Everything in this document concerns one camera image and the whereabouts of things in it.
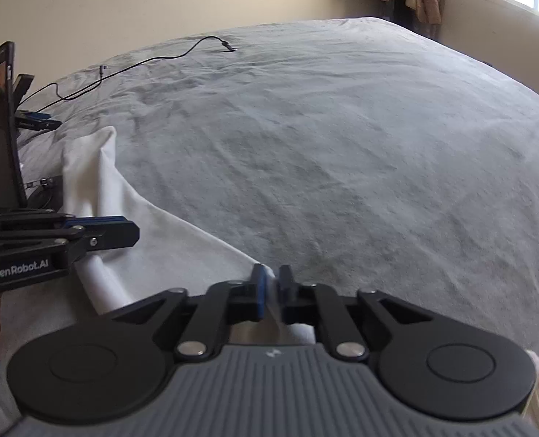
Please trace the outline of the round phone stand base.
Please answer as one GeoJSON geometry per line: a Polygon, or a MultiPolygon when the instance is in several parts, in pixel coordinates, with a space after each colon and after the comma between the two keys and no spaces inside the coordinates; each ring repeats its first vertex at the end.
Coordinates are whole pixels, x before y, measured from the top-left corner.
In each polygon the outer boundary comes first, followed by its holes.
{"type": "Polygon", "coordinates": [[[26,182],[28,208],[60,211],[63,207],[63,176],[40,178],[26,182]]]}

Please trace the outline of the grey bed sheet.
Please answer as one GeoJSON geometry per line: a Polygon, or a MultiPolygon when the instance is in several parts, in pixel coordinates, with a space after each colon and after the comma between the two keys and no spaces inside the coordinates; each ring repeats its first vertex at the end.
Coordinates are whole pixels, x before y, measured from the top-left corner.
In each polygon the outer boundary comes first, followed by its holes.
{"type": "MultiPolygon", "coordinates": [[[[146,200],[300,281],[380,289],[539,354],[539,95],[376,18],[228,29],[107,60],[61,126],[22,133],[26,180],[63,175],[67,142],[108,126],[146,200]]],[[[6,365],[96,314],[74,275],[8,292],[6,365]]]]}

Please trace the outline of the cream Pooh t-shirt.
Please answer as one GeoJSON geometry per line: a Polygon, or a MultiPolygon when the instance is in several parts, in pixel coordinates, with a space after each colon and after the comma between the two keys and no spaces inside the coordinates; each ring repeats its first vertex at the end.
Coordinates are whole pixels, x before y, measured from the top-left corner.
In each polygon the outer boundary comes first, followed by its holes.
{"type": "Polygon", "coordinates": [[[256,260],[142,197],[115,166],[114,127],[66,143],[65,208],[77,216],[121,214],[140,229],[129,249],[92,253],[76,270],[95,310],[107,313],[167,289],[201,294],[250,276],[256,260]]]}

